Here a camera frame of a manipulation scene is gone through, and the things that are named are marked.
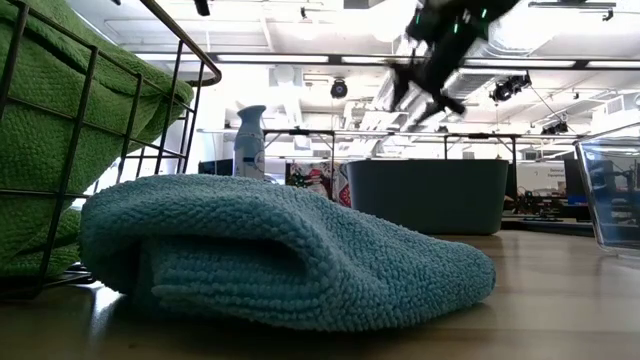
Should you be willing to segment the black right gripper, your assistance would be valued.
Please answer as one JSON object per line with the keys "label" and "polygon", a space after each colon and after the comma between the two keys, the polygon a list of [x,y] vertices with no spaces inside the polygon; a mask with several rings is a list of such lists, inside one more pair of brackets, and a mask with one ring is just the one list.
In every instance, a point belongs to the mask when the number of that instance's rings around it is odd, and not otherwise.
{"label": "black right gripper", "polygon": [[[421,8],[415,10],[405,32],[412,40],[428,45],[429,59],[417,70],[413,64],[390,64],[393,74],[390,110],[397,110],[409,91],[410,83],[416,83],[431,95],[439,93],[474,42],[478,38],[487,40],[490,24],[517,3],[518,0],[425,1]],[[415,123],[421,124],[446,109],[458,115],[466,111],[458,100],[436,94]]]}

